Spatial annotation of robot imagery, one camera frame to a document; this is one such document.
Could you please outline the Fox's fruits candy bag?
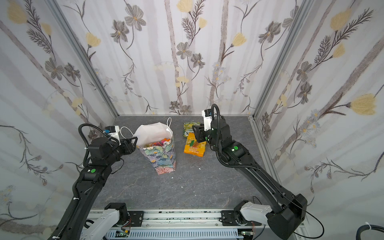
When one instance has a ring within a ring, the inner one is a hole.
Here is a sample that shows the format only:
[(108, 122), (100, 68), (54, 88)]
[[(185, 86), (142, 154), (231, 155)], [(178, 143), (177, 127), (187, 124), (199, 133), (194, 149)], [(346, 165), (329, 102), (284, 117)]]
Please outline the Fox's fruits candy bag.
[(160, 141), (157, 141), (157, 142), (154, 142), (154, 143), (150, 143), (150, 144), (146, 144), (145, 148), (149, 148), (149, 147), (163, 147), (164, 145), (166, 145), (170, 141), (171, 141), (171, 139), (164, 138), (164, 139), (162, 139)]

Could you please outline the floral paper gift bag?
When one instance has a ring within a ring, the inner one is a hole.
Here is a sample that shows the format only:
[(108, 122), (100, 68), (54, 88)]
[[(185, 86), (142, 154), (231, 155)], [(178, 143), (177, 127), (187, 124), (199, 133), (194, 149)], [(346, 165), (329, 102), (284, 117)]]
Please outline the floral paper gift bag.
[[(176, 150), (174, 133), (171, 129), (172, 118), (168, 118), (165, 124), (154, 123), (140, 125), (133, 134), (137, 137), (137, 149), (150, 162), (158, 175), (167, 174), (176, 170)], [(160, 141), (164, 138), (171, 139), (163, 147), (145, 148), (146, 144)]]

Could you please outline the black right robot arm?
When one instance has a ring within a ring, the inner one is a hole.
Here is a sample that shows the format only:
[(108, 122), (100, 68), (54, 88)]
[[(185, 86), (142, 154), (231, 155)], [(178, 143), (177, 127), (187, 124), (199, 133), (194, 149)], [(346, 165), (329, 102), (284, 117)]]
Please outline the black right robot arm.
[(259, 223), (269, 227), (280, 239), (289, 239), (309, 215), (307, 199), (284, 188), (243, 144), (233, 140), (230, 126), (216, 104), (203, 110), (202, 116), (203, 124), (193, 126), (196, 140), (209, 144), (222, 166), (243, 174), (268, 202), (262, 205), (244, 200), (234, 208), (231, 217), (222, 216), (222, 223), (239, 226)]

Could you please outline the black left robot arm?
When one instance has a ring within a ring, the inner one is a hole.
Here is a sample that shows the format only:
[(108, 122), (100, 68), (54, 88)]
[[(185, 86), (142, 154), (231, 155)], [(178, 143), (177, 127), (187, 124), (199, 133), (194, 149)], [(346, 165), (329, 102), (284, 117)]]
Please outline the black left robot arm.
[[(102, 136), (91, 143), (83, 133), (84, 127), (99, 131)], [(132, 154), (136, 149), (137, 137), (118, 140), (112, 134), (117, 127), (108, 126), (105, 130), (92, 124), (81, 124), (78, 132), (86, 145), (83, 160), (84, 168), (72, 186), (73, 198), (59, 224), (49, 237), (50, 240), (79, 240), (89, 212), (112, 174), (112, 165), (122, 156)]]

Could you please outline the yellow mango snack bag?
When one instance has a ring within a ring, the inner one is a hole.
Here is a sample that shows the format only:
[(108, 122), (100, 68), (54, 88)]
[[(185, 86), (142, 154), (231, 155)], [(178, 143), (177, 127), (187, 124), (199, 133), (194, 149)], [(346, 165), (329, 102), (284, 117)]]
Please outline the yellow mango snack bag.
[(197, 142), (195, 134), (189, 133), (187, 136), (187, 141), (184, 148), (184, 153), (189, 155), (194, 155), (198, 157), (203, 157), (206, 151), (207, 142)]

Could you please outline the green Fox's spring tea bag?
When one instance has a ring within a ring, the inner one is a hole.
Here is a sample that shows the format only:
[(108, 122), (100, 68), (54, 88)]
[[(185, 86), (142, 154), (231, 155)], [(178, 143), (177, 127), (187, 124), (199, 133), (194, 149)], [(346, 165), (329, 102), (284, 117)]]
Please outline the green Fox's spring tea bag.
[(183, 136), (185, 138), (188, 137), (190, 133), (193, 133), (193, 126), (199, 126), (201, 123), (200, 122), (186, 122), (183, 123)]

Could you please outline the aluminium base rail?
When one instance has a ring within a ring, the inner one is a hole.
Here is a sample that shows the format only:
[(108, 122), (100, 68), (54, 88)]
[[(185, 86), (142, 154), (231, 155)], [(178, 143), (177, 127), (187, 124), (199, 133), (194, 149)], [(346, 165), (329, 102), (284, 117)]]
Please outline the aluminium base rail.
[(246, 239), (257, 231), (268, 230), (276, 239), (288, 240), (282, 224), (268, 223), (268, 206), (247, 203), (243, 210), (233, 209), (147, 209), (127, 210), (112, 203), (98, 213), (78, 209), (65, 215), (51, 240), (224, 240)]

